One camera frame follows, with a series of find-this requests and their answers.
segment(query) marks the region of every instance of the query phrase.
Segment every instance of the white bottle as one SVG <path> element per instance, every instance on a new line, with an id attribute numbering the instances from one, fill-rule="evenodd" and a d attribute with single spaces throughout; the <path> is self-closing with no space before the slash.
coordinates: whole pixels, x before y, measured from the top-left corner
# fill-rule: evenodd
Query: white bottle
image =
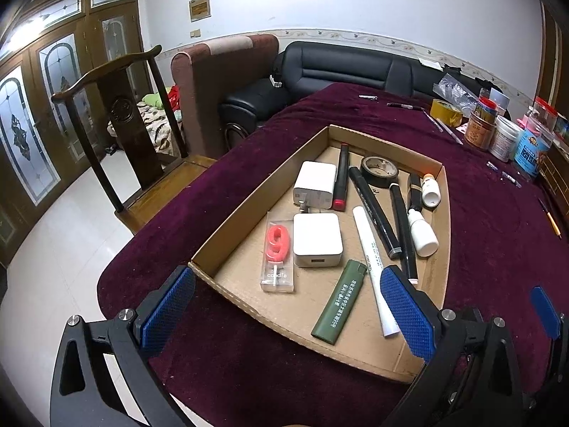
<path id="1" fill-rule="evenodd" d="M 435 232 L 420 212 L 409 209 L 408 218 L 415 252 L 420 257 L 430 257 L 439 248 L 439 240 L 436 238 Z"/>
<path id="2" fill-rule="evenodd" d="M 425 207 L 431 209 L 435 208 L 440 203 L 440 188 L 439 183 L 436 182 L 435 177 L 431 174 L 426 174 L 423 178 L 421 185 L 423 194 L 423 204 Z"/>

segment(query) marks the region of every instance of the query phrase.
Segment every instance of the floral wall border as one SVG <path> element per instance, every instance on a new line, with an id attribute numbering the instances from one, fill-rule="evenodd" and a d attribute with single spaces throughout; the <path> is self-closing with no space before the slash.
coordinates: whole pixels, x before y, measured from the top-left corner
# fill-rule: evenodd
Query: floral wall border
<path id="1" fill-rule="evenodd" d="M 236 33 L 233 35 L 258 35 L 261 33 L 270 33 L 277 37 L 280 43 L 280 51 L 283 51 L 286 46 L 293 41 L 312 40 L 333 42 L 341 45 L 359 46 L 362 48 L 372 48 L 389 53 L 400 54 L 406 57 L 421 57 L 423 59 L 429 59 L 430 61 L 437 61 L 440 62 L 441 65 L 448 64 L 452 67 L 459 67 L 462 72 L 469 77 L 480 77 L 486 80 L 490 80 L 494 84 L 498 85 L 504 94 L 511 99 L 511 101 L 519 103 L 524 111 L 527 110 L 527 108 L 533 103 L 533 98 L 525 95 L 517 88 L 507 84 L 487 70 L 479 68 L 478 66 L 471 64 L 468 61 L 464 61 L 463 59 L 457 58 L 456 56 L 452 56 L 451 54 L 447 54 L 437 49 L 425 47 L 423 45 L 412 43 L 399 38 L 374 35 L 372 33 L 330 29 L 272 29 Z M 203 42 L 203 40 L 196 41 L 195 43 L 190 43 L 188 45 L 183 45 L 182 47 L 166 50 L 160 53 L 156 57 L 156 60 L 172 58 L 176 53 L 201 42 Z"/>

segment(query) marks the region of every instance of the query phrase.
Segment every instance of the blue textured pad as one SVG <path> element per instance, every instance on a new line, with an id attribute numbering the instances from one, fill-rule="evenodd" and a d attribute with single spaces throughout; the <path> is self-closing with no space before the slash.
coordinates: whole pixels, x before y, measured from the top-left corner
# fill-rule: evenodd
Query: blue textured pad
<path id="1" fill-rule="evenodd" d="M 429 321 L 391 268 L 383 270 L 379 284 L 383 298 L 388 303 L 411 353 L 428 362 L 435 354 L 433 329 Z"/>
<path id="2" fill-rule="evenodd" d="M 541 320 L 541 325 L 545 329 L 545 333 L 554 341 L 559 339 L 561 335 L 561 321 L 545 291 L 539 286 L 534 287 L 531 290 L 530 299 Z"/>
<path id="3" fill-rule="evenodd" d="M 196 277 L 190 268 L 186 268 L 142 326 L 140 351 L 144 357 L 152 358 L 162 352 L 195 289 Z"/>

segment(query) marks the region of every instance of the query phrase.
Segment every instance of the white marker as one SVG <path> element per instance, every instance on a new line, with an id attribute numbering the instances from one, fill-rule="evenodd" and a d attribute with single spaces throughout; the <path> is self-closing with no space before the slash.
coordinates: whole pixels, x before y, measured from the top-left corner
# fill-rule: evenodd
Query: white marker
<path id="1" fill-rule="evenodd" d="M 398 333 L 399 326 L 395 318 L 393 318 L 393 314 L 383 298 L 383 295 L 381 295 L 379 279 L 383 271 L 383 264 L 379 256 L 379 249 L 377 248 L 376 239 L 373 236 L 372 228 L 365 214 L 365 209 L 362 206 L 358 206 L 355 207 L 352 212 L 354 214 L 354 220 L 356 221 L 357 232 L 360 235 L 365 261 L 368 263 L 369 277 L 372 279 L 373 293 L 376 296 L 377 310 L 379 311 L 383 336 L 387 337 Z"/>

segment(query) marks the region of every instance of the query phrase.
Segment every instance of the green cloth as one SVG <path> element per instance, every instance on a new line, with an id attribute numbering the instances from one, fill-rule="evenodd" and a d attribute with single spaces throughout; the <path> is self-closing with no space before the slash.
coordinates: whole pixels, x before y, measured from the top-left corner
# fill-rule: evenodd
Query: green cloth
<path id="1" fill-rule="evenodd" d="M 172 88 L 166 87 L 166 93 L 169 93 Z M 160 109 L 161 111 L 164 110 L 164 105 L 162 104 L 162 100 L 160 99 L 160 95 L 158 93 L 147 94 L 142 98 L 142 102 L 149 106 L 155 107 L 156 109 Z"/>

